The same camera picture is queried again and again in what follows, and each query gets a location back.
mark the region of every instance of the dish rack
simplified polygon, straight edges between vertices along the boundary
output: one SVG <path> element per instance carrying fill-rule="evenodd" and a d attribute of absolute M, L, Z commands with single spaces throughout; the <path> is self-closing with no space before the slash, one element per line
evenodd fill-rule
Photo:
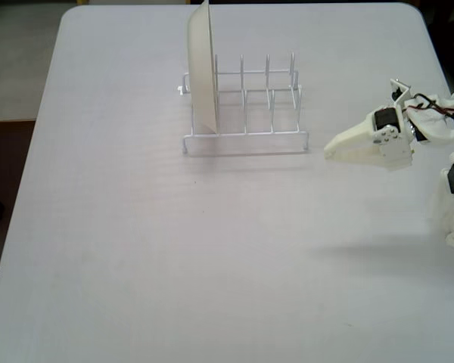
<path fill-rule="evenodd" d="M 188 146 L 190 141 L 206 141 L 208 148 L 203 150 L 205 155 L 221 156 L 223 154 L 298 154 L 305 153 L 308 149 L 308 138 L 309 134 L 306 130 L 300 127 L 300 115 L 301 115 L 301 103 L 303 98 L 303 88 L 298 83 L 299 72 L 295 69 L 295 55 L 291 53 L 291 60 L 289 67 L 285 69 L 271 69 L 270 67 L 270 56 L 266 55 L 266 65 L 263 70 L 245 70 L 244 68 L 244 56 L 241 55 L 240 68 L 237 71 L 225 72 L 219 71 L 217 55 L 214 57 L 214 73 L 216 80 L 216 119 L 217 119 L 217 133 L 198 133 L 195 127 L 194 121 L 194 108 L 191 106 L 191 132 L 185 135 L 182 142 L 183 153 L 190 154 L 190 148 Z M 271 78 L 273 75 L 286 75 L 288 77 L 285 81 L 288 81 L 287 87 L 276 87 L 271 84 Z M 263 87 L 249 88 L 246 86 L 246 76 L 249 75 L 263 75 Z M 233 89 L 220 89 L 219 88 L 219 76 L 227 76 L 228 78 L 238 77 L 234 80 L 237 86 Z M 187 95 L 190 93 L 188 87 L 188 73 L 185 73 L 182 77 L 182 85 L 178 87 L 181 95 Z M 253 120 L 250 119 L 249 110 L 252 108 L 250 100 L 253 95 L 265 94 L 266 110 L 269 115 L 270 129 L 262 131 L 251 131 L 250 124 Z M 225 122 L 231 122 L 231 119 L 222 119 L 219 117 L 219 113 L 222 112 L 222 105 L 219 102 L 219 98 L 224 94 L 237 94 L 240 98 L 239 108 L 242 117 L 242 129 L 237 132 L 225 132 L 222 131 L 222 124 Z M 286 119 L 276 119 L 276 97 L 283 95 L 290 95 L 290 103 L 292 103 L 293 113 L 289 116 L 288 122 L 289 127 L 280 129 L 278 123 L 286 123 Z M 227 152 L 221 150 L 217 144 L 218 141 L 231 142 L 240 141 L 241 143 L 234 143 L 233 150 Z M 261 148 L 252 148 L 250 145 L 259 144 L 259 140 L 263 140 L 263 146 Z"/>

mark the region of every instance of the paper plate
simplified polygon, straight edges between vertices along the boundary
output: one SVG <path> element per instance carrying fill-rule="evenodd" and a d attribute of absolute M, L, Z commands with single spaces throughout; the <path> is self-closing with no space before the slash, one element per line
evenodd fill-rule
<path fill-rule="evenodd" d="M 188 20 L 188 73 L 197 133 L 217 133 L 216 78 L 208 0 Z"/>

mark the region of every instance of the brown surface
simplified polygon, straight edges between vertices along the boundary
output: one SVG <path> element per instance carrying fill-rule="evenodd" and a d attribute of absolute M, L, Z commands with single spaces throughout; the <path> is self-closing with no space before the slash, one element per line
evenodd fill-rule
<path fill-rule="evenodd" d="M 34 125 L 30 120 L 0 123 L 0 201 L 5 205 L 0 221 L 0 256 Z"/>

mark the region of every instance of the floor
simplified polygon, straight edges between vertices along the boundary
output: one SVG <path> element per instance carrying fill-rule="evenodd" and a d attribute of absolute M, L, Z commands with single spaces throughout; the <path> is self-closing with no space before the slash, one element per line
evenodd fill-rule
<path fill-rule="evenodd" d="M 73 6 L 0 6 L 0 120 L 36 118 L 59 22 Z"/>

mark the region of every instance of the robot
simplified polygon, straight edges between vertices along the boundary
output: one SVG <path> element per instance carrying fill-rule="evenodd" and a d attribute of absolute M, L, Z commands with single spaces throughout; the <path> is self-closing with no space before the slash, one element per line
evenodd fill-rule
<path fill-rule="evenodd" d="M 410 144 L 454 143 L 454 93 L 444 99 L 417 93 L 391 79 L 393 105 L 378 107 L 360 124 L 336 135 L 325 147 L 325 159 L 382 166 L 388 170 L 412 165 Z M 440 173 L 434 213 L 454 247 L 454 153 L 451 167 Z"/>

